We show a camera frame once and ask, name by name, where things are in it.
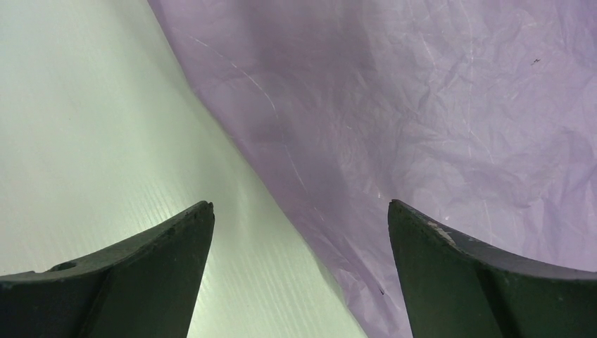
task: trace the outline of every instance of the black object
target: black object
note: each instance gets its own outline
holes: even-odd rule
[[[201,202],[45,273],[0,277],[0,337],[186,337],[214,222]]]
[[[400,201],[388,219],[415,338],[597,337],[597,273],[497,249]]]

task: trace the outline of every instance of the translucent purple material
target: translucent purple material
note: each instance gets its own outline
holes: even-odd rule
[[[597,270],[597,1],[149,3],[369,337],[411,335],[391,199]]]

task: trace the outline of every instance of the purple fabric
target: purple fabric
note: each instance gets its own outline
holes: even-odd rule
[[[369,337],[411,335],[391,199],[597,270],[597,1],[149,3]]]

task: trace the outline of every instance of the light green surface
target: light green surface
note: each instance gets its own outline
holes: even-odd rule
[[[43,271],[200,200],[190,337],[364,337],[195,99],[145,1],[0,0],[0,274]]]

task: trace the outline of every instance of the purple plastic sheet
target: purple plastic sheet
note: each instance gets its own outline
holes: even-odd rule
[[[597,270],[597,1],[149,3],[369,337],[411,335],[391,199]]]

